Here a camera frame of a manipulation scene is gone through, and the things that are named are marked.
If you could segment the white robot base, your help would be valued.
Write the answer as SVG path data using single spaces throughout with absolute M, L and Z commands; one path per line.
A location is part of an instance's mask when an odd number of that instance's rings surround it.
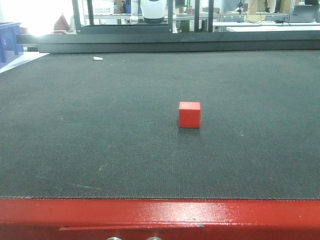
M 141 0 L 143 20 L 147 24 L 161 24 L 165 18 L 166 0 Z

